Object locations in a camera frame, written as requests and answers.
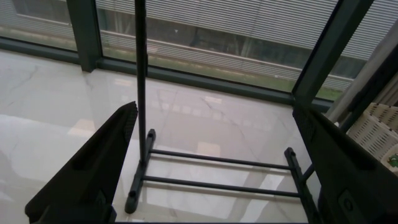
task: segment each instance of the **glass pane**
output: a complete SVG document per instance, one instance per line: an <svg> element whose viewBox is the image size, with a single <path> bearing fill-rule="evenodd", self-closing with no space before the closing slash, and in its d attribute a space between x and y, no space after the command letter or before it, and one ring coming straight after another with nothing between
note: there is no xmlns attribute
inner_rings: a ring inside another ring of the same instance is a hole
<svg viewBox="0 0 398 224"><path fill-rule="evenodd" d="M105 56L134 61L134 1L96 2ZM336 2L147 0L149 63L291 91Z"/></svg>
<svg viewBox="0 0 398 224"><path fill-rule="evenodd" d="M0 0L0 36L76 50L66 0Z"/></svg>
<svg viewBox="0 0 398 224"><path fill-rule="evenodd" d="M349 40L317 97L336 100L358 76L398 19L398 1L375 0Z"/></svg>

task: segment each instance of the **black metal rack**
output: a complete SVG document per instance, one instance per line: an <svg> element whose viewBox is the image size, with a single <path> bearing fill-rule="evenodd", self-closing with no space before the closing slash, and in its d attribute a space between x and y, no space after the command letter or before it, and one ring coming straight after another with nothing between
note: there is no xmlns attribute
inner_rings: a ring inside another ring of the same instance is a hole
<svg viewBox="0 0 398 224"><path fill-rule="evenodd" d="M286 197L296 197L301 200L304 207L305 213L309 223L321 223L320 216L317 212L312 196L306 185L307 179L311 176L314 171L311 165L308 170L302 174L299 163L297 162L295 153L292 148L287 148L285 157L287 159L288 166L266 164L260 162L240 161L236 159L225 159L219 157L200 156L195 154L186 154L180 152L161 151L154 149L154 142L156 139L156 133L154 129L151 129L146 134L146 93L145 93L145 79L147 76L148 56L147 56L147 35L146 35L146 1L135 0L135 15L136 15L136 52L137 52L137 90L138 90L138 120L139 120L139 147L140 147L140 161L134 175L134 180L129 191L129 195L124 207L125 212L133 213L136 211L138 206L139 196L144 181L162 182L168 184L177 185L189 185L195 187L206 187L211 189L222 189L222 190L233 190L240 192L250 192L267 195L279 195ZM255 189L249 187L238 187L232 185L221 185L221 184L210 184L204 182L195 182L187 180L169 179L163 177L151 177L146 175L146 170L152 154L162 154L168 156L185 157L191 159L201 159L206 161L217 161L232 164L242 164L248 166L266 167L290 170L294 179L297 193L295 192L283 192L278 190L265 190Z"/></svg>

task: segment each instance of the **glossy floor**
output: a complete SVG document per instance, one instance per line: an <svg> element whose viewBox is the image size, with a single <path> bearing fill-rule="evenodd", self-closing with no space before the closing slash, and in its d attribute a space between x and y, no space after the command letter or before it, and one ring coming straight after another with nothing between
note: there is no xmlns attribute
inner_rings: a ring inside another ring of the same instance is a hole
<svg viewBox="0 0 398 224"><path fill-rule="evenodd" d="M147 81L147 128L156 149L287 164L291 146L309 160L292 109L173 83ZM0 51L0 217L28 223L24 206L121 105L137 98L134 76ZM139 160L138 127L114 198L131 222L306 222L299 200L157 183L144 185L137 212L124 203ZM296 192L290 173L153 156L148 175ZM319 185L310 180L317 194Z"/></svg>

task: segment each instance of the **white marble floor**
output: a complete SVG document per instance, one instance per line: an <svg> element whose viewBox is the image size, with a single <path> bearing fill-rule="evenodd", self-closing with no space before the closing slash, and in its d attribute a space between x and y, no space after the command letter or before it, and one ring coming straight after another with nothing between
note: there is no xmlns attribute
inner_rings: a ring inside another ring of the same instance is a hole
<svg viewBox="0 0 398 224"><path fill-rule="evenodd" d="M308 155L289 106L189 86L147 81L147 128L155 148L287 164L291 146ZM136 100L136 78L0 51L0 219L28 223L25 204L121 105ZM129 222L306 222L299 200L146 183L137 212L124 203L139 160L138 124L113 205ZM296 192L290 173L152 156L148 175ZM319 184L310 180L317 195Z"/></svg>

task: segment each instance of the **grass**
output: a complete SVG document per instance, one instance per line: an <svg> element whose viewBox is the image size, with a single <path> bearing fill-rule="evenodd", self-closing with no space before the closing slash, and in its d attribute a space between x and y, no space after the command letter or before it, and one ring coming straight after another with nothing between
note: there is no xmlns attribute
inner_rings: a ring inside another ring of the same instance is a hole
<svg viewBox="0 0 398 224"><path fill-rule="evenodd" d="M50 45L63 49L76 50L76 43L74 40L63 39L59 37L49 37L39 34L32 34L26 31L9 29L7 27L0 27L0 35L13 39L24 40L28 42L35 42L43 45ZM136 61L135 52L111 49L103 43L103 54L107 57L113 57L128 61ZM267 75L256 75L241 73L239 71L227 70L225 68L216 68L206 65L200 65L193 62L183 62L175 59L149 57L149 64L158 67L170 68L184 72L196 73L199 75L206 75L209 77L220 78L224 80L246 83L249 85L261 86L280 91L290 92L293 89L295 80L288 80L284 78L276 78ZM328 100L336 100L342 94L341 90L334 90L331 88L322 87L317 97Z"/></svg>

